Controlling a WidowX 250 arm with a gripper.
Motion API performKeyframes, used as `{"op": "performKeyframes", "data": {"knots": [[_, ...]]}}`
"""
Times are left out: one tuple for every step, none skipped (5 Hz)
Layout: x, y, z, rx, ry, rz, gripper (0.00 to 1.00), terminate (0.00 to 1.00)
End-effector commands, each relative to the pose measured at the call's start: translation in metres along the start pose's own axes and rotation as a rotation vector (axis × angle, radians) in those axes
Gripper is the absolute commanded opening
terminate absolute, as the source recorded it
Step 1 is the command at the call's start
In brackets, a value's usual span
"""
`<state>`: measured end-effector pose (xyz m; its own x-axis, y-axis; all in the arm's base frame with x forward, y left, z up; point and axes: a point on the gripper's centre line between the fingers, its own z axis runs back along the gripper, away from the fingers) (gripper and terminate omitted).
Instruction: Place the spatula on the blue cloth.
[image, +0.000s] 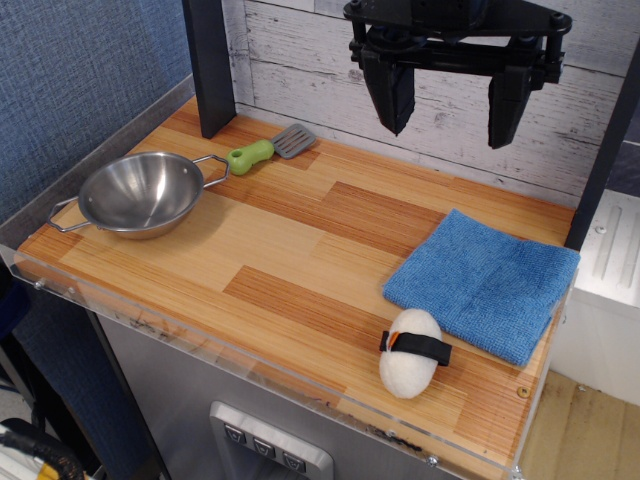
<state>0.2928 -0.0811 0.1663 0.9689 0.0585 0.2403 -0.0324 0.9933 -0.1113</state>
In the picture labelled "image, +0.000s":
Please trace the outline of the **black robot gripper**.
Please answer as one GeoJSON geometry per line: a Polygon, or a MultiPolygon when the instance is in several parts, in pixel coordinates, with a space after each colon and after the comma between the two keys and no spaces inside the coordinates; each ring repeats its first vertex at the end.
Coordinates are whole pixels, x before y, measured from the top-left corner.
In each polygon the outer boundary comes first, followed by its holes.
{"type": "Polygon", "coordinates": [[[350,1],[352,60],[380,123],[394,135],[415,107],[414,69],[492,76],[488,145],[511,144],[532,73],[556,83],[573,20],[530,1],[350,1]]]}

